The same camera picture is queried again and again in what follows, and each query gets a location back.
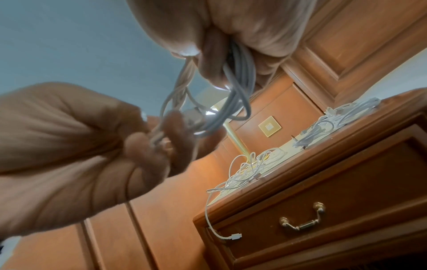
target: ceiling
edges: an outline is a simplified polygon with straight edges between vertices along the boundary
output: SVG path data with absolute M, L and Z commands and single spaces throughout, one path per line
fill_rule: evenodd
M 65 81 L 158 115 L 183 64 L 146 36 L 125 0 L 0 1 L 0 93 Z M 208 86 L 197 74 L 190 89 Z

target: cable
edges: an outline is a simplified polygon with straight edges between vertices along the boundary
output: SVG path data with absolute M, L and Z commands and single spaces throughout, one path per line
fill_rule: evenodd
M 373 97 L 363 102 L 353 102 L 336 109 L 327 108 L 326 114 L 319 117 L 311 127 L 301 132 L 304 137 L 300 140 L 294 138 L 294 147 L 308 147 L 315 139 L 332 133 L 333 131 L 350 124 L 357 119 L 370 114 L 381 102 L 379 98 Z
M 274 151 L 280 152 L 280 155 L 277 155 L 277 156 L 271 158 L 271 154 Z M 256 179 L 258 176 L 260 176 L 261 173 L 264 173 L 265 170 L 271 169 L 274 165 L 276 165 L 276 162 L 281 160 L 285 155 L 286 155 L 286 152 L 280 148 L 268 149 L 268 150 L 262 152 L 261 154 L 259 154 L 257 157 L 255 156 L 255 152 L 252 152 L 250 154 L 249 158 L 246 157 L 245 155 L 238 155 L 233 159 L 233 161 L 230 164 L 230 168 L 228 170 L 228 177 L 229 178 L 227 179 L 227 181 L 217 185 L 213 189 L 208 189 L 206 191 L 207 193 L 209 193 L 209 196 L 208 196 L 208 200 L 206 201 L 206 205 L 205 205 L 205 218 L 206 218 L 206 222 L 208 223 L 210 230 L 212 231 L 212 233 L 216 237 L 218 237 L 219 239 L 223 239 L 223 240 L 237 240 L 237 239 L 242 238 L 242 234 L 232 234 L 231 236 L 224 237 L 224 236 L 219 235 L 214 230 L 214 228 L 212 227 L 212 224 L 210 223 L 209 218 L 208 218 L 208 205 L 209 205 L 209 201 L 212 197 L 212 194 L 215 192 L 221 192 L 221 191 L 225 191 L 225 190 L 236 190 L 236 189 L 243 187 L 247 183 L 251 182 L 252 180 Z M 246 162 L 243 162 L 242 164 L 240 164 L 239 170 L 237 170 L 237 172 L 234 175 L 231 175 L 231 168 L 232 168 L 234 162 L 239 157 L 246 157 Z
M 198 103 L 191 95 L 188 85 L 192 81 L 197 67 L 193 62 L 193 58 L 187 57 L 173 91 L 167 96 L 161 107 L 160 119 L 163 119 L 165 111 L 170 103 L 172 103 L 172 109 L 181 110 L 187 98 L 195 106 L 194 110 L 199 113 L 198 117 L 194 119 L 194 113 L 192 113 L 192 117 L 190 117 L 191 112 L 184 112 L 184 117 L 186 118 L 189 128 L 194 131 L 197 137 L 204 137 L 214 133 L 227 119 L 238 121 L 249 119 L 251 115 L 249 98 L 254 92 L 256 79 L 254 60 L 247 47 L 233 40 L 230 42 L 230 53 L 231 55 L 229 58 L 233 59 L 234 72 L 228 63 L 225 63 L 222 67 L 231 84 L 231 86 L 227 86 L 230 94 L 219 111 L 206 108 Z M 234 116 L 233 114 L 242 107 L 245 108 L 246 115 Z M 211 112 L 213 115 L 206 117 L 206 112 Z M 165 135 L 161 131 L 160 125 L 158 125 L 152 130 L 150 141 L 155 144 L 164 137 Z

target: brass handle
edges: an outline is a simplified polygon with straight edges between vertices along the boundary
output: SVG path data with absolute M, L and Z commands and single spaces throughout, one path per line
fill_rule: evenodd
M 292 226 L 289 223 L 289 219 L 282 217 L 279 219 L 279 223 L 282 227 L 290 227 L 294 230 L 302 230 L 311 226 L 314 226 L 318 223 L 320 223 L 320 214 L 324 213 L 326 211 L 326 207 L 324 206 L 324 204 L 322 204 L 321 202 L 315 202 L 313 205 L 313 209 L 316 210 L 316 214 L 317 214 L 317 219 L 315 220 L 311 220 L 307 223 L 301 224 L 299 226 Z

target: drawer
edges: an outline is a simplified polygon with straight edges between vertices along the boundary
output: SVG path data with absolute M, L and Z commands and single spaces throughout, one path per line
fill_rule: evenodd
M 294 226 L 316 219 L 316 202 L 326 208 L 318 224 L 301 230 L 280 224 L 281 218 Z M 206 244 L 217 246 L 230 269 L 245 269 L 424 216 L 427 133 L 412 125 L 214 225 L 241 239 Z

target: hand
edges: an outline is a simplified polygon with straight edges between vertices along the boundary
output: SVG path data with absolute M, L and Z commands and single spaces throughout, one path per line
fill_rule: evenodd
M 209 154 L 225 135 L 197 142 L 179 112 L 153 147 L 138 107 L 65 83 L 0 97 L 0 239 L 73 224 L 147 193 Z
M 197 56 L 200 74 L 224 88 L 230 37 L 251 49 L 256 90 L 296 49 L 315 0 L 127 0 L 147 34 L 176 56 Z

